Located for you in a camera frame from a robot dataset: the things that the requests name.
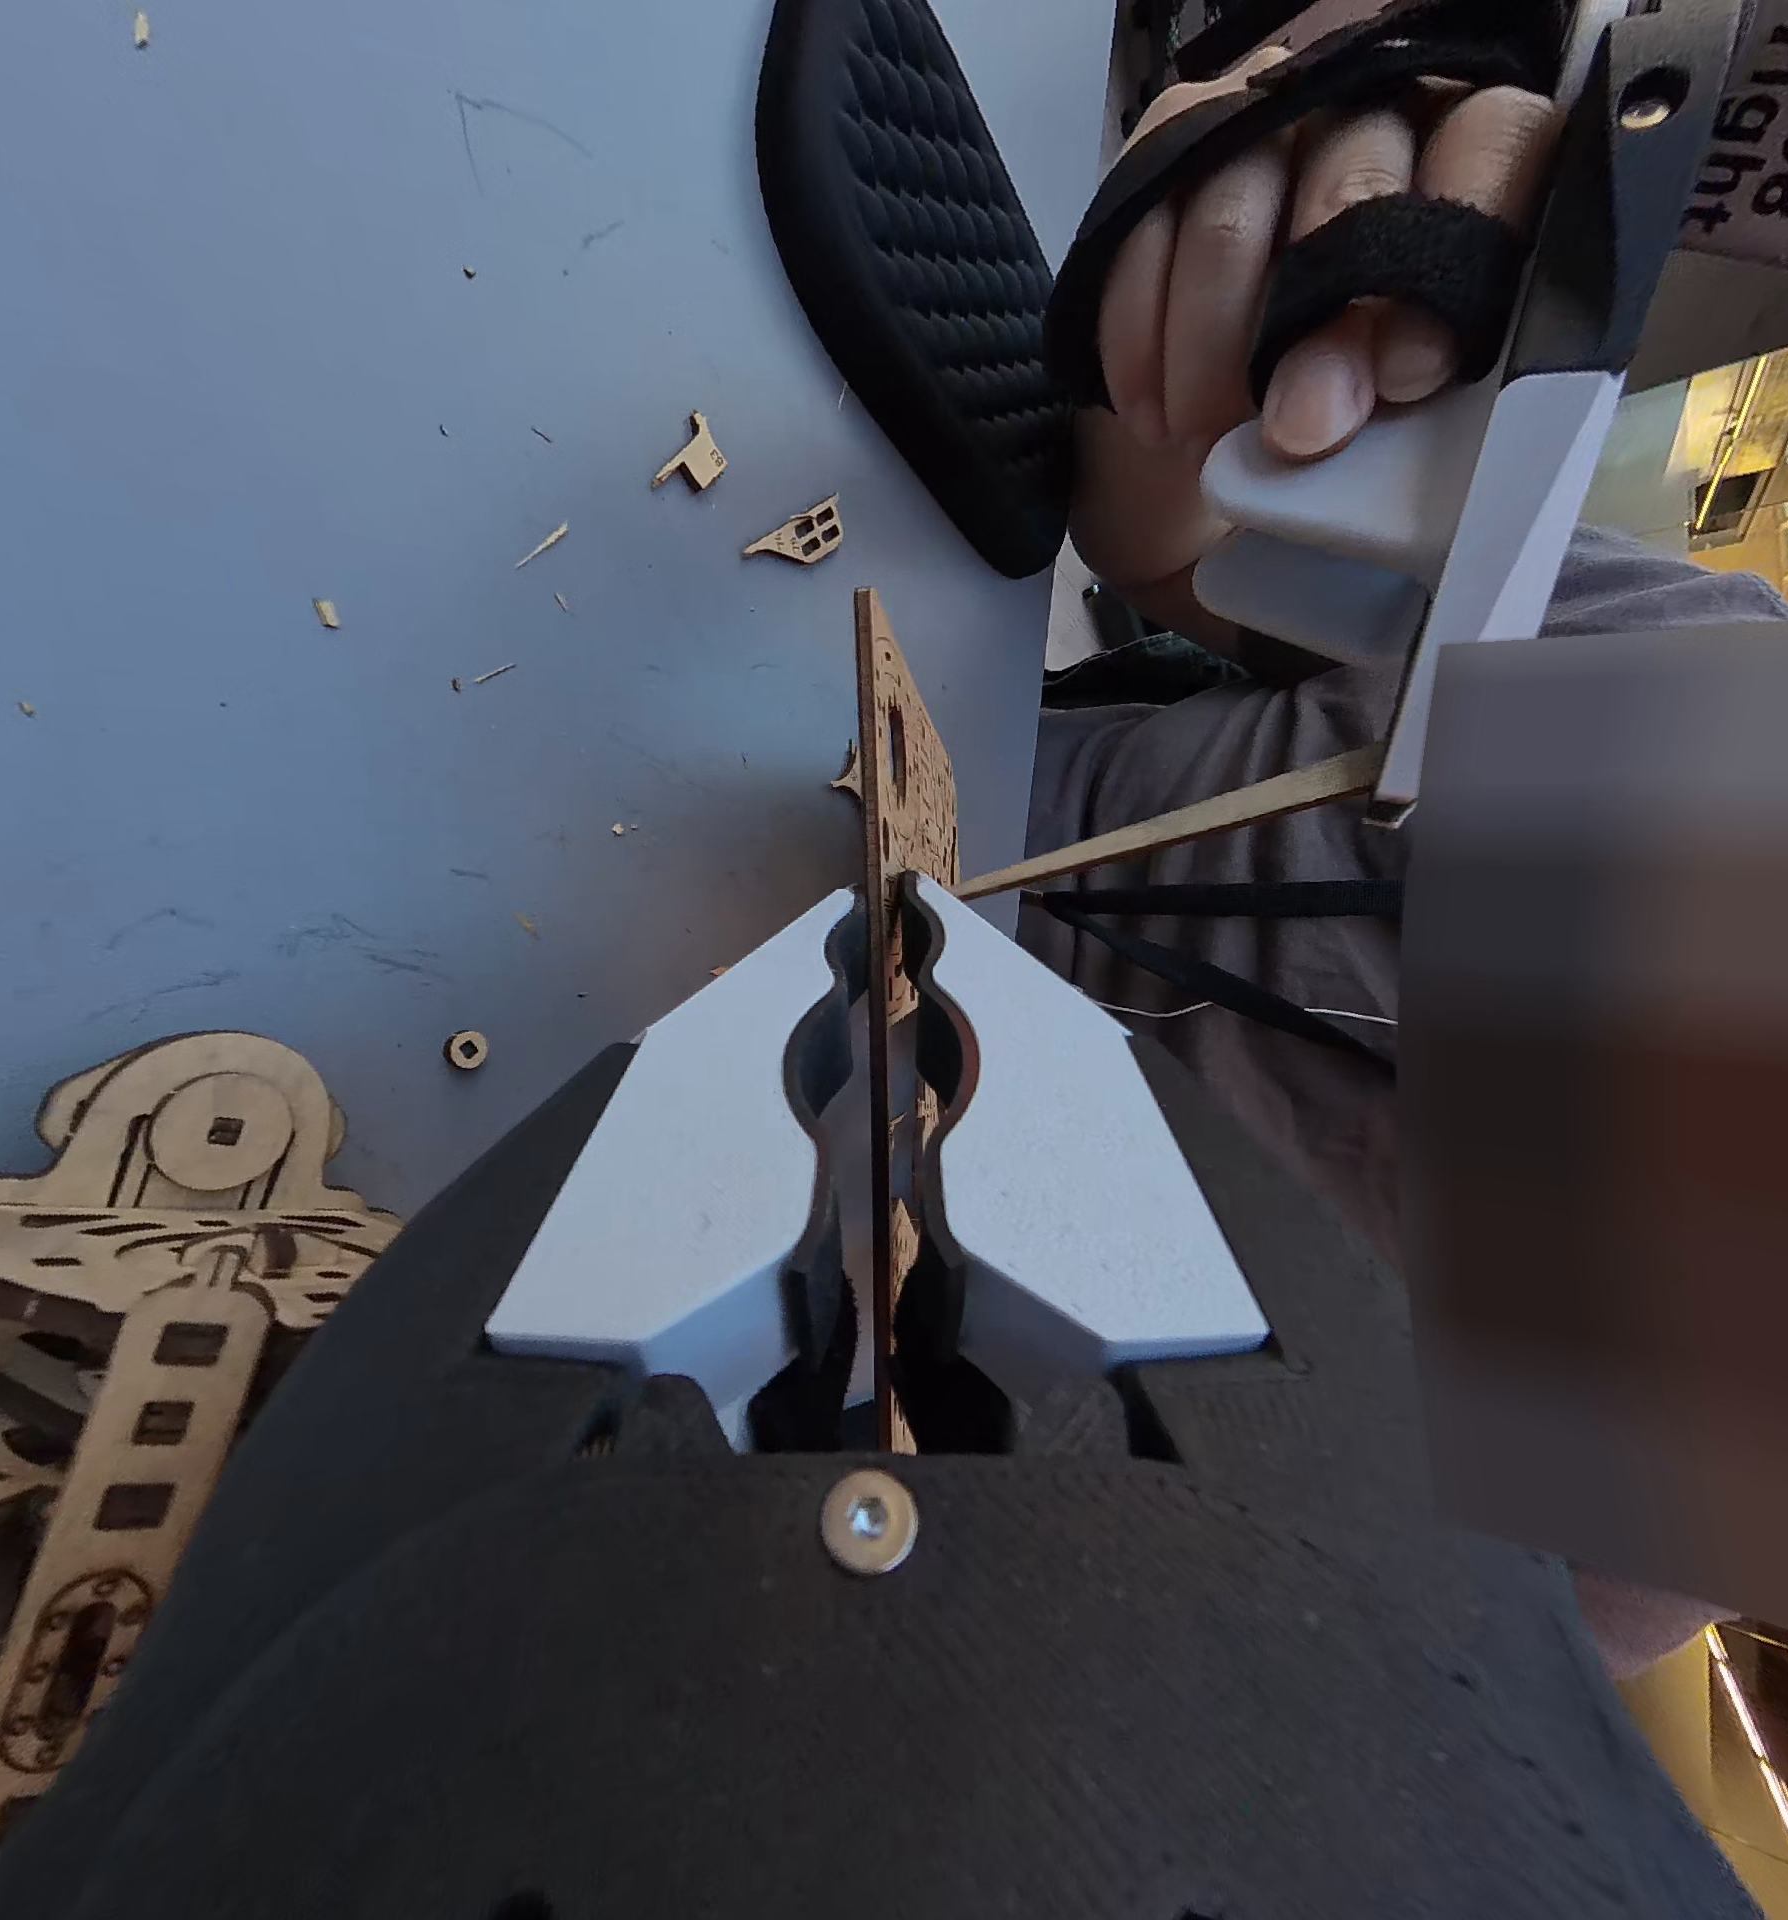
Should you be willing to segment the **black chair frame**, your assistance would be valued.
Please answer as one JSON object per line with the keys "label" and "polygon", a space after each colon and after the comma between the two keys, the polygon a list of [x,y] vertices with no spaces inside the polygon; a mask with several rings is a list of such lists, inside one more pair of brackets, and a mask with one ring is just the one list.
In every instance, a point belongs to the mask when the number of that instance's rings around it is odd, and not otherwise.
{"label": "black chair frame", "polygon": [[1326,1014],[1317,1014],[1275,994],[1238,972],[1217,967],[1184,949],[1161,947],[1110,920],[1378,920],[1399,925],[1406,906],[1401,879],[1311,879],[1242,884],[1168,884],[1109,890],[1024,890],[1024,900],[1083,937],[1092,937],[1118,958],[1158,975],[1161,982],[1202,994],[1222,1012],[1261,1028],[1300,1037],[1330,1053],[1369,1063],[1395,1081],[1395,1060],[1373,1049],[1358,1032],[1343,1029]]}

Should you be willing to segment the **triangular lattice wood scrap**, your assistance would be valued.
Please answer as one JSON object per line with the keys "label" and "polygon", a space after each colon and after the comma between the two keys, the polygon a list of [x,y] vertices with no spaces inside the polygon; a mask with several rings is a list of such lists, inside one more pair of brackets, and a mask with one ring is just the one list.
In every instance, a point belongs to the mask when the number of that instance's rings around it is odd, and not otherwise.
{"label": "triangular lattice wood scrap", "polygon": [[814,567],[834,555],[844,540],[839,493],[786,516],[744,549],[744,558],[778,558],[796,567]]}

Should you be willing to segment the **laser-cut plywood parts sheet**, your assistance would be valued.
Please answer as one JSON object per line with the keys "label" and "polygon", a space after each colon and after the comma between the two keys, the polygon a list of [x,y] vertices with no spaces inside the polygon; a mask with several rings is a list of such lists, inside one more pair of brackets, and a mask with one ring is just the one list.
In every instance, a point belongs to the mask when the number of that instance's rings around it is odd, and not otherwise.
{"label": "laser-cut plywood parts sheet", "polygon": [[860,793],[864,807],[864,901],[868,928],[868,1099],[872,1286],[869,1348],[877,1437],[888,1452],[913,1452],[893,1380],[895,1316],[919,1249],[916,1225],[896,1198],[903,1106],[890,1080],[890,1039],[916,996],[904,972],[898,893],[906,872],[942,885],[960,876],[959,794],[942,742],[906,657],[872,586],[855,588],[860,684]]}

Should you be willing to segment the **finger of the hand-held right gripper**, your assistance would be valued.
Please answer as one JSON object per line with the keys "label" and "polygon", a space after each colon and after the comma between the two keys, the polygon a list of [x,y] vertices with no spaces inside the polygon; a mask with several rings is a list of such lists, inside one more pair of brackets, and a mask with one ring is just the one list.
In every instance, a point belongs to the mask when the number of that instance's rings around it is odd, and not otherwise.
{"label": "finger of the hand-held right gripper", "polygon": [[1495,397],[1368,796],[1374,827],[1399,827],[1418,801],[1447,646],[1540,629],[1623,389],[1625,372],[1528,372]]}

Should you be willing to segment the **wooden submarine model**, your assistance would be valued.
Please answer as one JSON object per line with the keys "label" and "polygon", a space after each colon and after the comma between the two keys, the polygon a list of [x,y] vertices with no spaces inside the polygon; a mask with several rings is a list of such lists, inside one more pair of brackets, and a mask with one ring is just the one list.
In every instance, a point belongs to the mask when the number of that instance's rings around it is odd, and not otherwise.
{"label": "wooden submarine model", "polygon": [[0,1844],[112,1704],[236,1441],[401,1232],[334,1187],[286,1044],[148,1041],[58,1083],[0,1173]]}

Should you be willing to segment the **black wrist rest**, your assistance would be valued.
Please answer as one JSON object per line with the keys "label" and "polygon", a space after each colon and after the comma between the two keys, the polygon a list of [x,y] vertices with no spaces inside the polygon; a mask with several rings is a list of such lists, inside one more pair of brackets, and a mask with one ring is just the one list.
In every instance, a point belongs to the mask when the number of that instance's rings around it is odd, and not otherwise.
{"label": "black wrist rest", "polygon": [[982,562],[1051,569],[1074,481],[1053,277],[930,3],[777,2],[755,139],[777,255],[837,371]]}

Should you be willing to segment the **thin wooden stick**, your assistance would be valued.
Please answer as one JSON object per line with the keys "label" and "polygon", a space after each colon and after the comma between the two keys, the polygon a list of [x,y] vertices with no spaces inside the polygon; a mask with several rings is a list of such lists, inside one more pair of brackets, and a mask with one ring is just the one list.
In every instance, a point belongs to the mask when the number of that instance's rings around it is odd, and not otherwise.
{"label": "thin wooden stick", "polygon": [[953,893],[973,901],[1005,891],[1036,890],[1046,882],[1093,867],[1124,865],[1205,836],[1254,827],[1319,806],[1361,798],[1376,787],[1384,764],[1384,744],[1339,754],[1294,773],[1163,812],[1133,825],[1078,841],[1053,853],[1027,856],[990,872],[967,878],[959,882]]}

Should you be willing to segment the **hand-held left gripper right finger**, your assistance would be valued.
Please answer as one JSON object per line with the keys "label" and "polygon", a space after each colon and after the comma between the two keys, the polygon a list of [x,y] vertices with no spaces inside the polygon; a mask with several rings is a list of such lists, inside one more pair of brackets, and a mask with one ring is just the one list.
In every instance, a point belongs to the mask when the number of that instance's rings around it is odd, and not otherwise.
{"label": "hand-held left gripper right finger", "polygon": [[1264,1348],[1264,1310],[1121,1022],[919,872],[903,964],[922,1118],[906,1413],[942,1419],[971,1389],[1027,1415],[1068,1377]]}

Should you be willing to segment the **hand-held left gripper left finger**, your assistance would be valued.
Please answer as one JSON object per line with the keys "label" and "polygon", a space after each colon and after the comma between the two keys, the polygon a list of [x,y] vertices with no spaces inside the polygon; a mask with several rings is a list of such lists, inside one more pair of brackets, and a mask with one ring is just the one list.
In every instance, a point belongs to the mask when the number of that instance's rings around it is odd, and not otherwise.
{"label": "hand-held left gripper left finger", "polygon": [[849,1299],[824,1116],[855,1071],[855,893],[649,1025],[493,1308],[502,1356],[693,1380],[733,1448]]}

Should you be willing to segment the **person's right hand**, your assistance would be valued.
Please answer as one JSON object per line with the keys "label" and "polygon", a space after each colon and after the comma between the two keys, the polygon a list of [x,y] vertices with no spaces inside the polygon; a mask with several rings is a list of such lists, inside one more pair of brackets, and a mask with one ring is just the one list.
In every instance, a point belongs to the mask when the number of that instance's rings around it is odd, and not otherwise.
{"label": "person's right hand", "polygon": [[1317,113],[1153,208],[1106,276],[1098,352],[1109,405],[1075,414],[1072,537],[1145,619],[1272,685],[1328,666],[1207,611],[1194,567],[1230,525],[1202,491],[1212,448],[1244,420],[1286,463],[1334,454],[1373,415],[1455,383],[1448,326],[1359,300],[1277,362],[1264,403],[1248,357],[1275,259],[1350,205],[1418,193],[1524,230],[1560,111],[1540,95],[1425,79],[1403,105]]}

